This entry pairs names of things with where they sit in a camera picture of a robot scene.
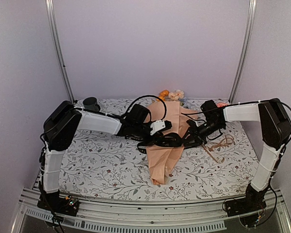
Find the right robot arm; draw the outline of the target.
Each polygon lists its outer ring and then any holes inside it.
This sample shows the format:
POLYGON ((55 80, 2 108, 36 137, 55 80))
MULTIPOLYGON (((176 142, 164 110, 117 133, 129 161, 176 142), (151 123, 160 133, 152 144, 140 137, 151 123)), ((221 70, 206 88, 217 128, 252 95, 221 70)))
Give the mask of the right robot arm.
POLYGON ((223 107, 207 100, 200 109, 205 122, 197 125, 192 119, 187 121, 189 128, 183 137, 186 149, 206 144, 208 136, 233 122, 242 124, 252 146, 261 144, 258 168, 241 201, 243 210, 251 212, 270 188, 271 179, 291 141, 291 107, 273 98, 223 107))

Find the peach wrapping paper sheet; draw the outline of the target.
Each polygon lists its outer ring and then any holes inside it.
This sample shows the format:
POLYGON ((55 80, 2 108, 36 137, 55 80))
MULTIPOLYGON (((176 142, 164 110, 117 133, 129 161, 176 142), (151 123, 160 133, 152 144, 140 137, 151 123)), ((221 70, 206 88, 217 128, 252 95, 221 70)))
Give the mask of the peach wrapping paper sheet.
MULTIPOLYGON (((183 137, 189 127, 186 123, 189 118, 184 113, 196 113, 196 111, 182 107, 179 101, 167 101, 165 104, 167 107, 165 119, 171 121, 172 128, 165 131, 164 134, 177 133, 183 137)), ((154 185, 166 183, 168 175, 181 158, 183 150, 183 146, 166 148, 153 145, 146 148, 148 169, 154 185)))

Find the black printed ribbon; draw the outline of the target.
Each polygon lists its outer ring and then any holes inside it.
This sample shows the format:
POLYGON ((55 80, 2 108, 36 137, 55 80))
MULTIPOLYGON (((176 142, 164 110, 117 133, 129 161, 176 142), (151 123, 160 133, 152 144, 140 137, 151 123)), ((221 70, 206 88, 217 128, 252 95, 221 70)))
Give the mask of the black printed ribbon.
POLYGON ((146 154, 146 148, 150 146, 158 146, 164 148, 178 148, 189 143, 190 139, 180 137, 177 133, 156 133, 153 136, 147 136, 137 144, 137 149, 140 153, 146 154))

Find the orange fake flower stem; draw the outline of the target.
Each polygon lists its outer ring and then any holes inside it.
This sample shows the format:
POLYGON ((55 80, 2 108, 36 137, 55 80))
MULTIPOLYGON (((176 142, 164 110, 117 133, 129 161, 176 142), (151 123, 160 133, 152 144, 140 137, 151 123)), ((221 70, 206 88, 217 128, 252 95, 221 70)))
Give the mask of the orange fake flower stem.
POLYGON ((162 100, 179 101, 184 98, 184 92, 179 89, 170 92, 166 89, 159 93, 159 98, 162 100))

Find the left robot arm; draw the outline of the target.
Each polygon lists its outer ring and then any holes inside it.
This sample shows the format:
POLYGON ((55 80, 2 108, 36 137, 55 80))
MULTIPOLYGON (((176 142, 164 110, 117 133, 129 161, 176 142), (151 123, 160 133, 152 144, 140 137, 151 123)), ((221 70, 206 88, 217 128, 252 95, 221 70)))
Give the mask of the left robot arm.
POLYGON ((171 122, 166 119, 167 104, 161 98, 156 98, 162 104, 163 114, 154 119, 149 107, 138 103, 144 98, 135 99, 121 114, 104 113, 96 102, 88 103, 88 99, 84 100, 81 107, 65 100, 51 113, 40 134, 43 142, 39 161, 43 174, 40 188, 46 206, 57 211, 63 205, 58 197, 61 163, 77 133, 101 133, 153 144, 164 131, 171 128, 171 122))

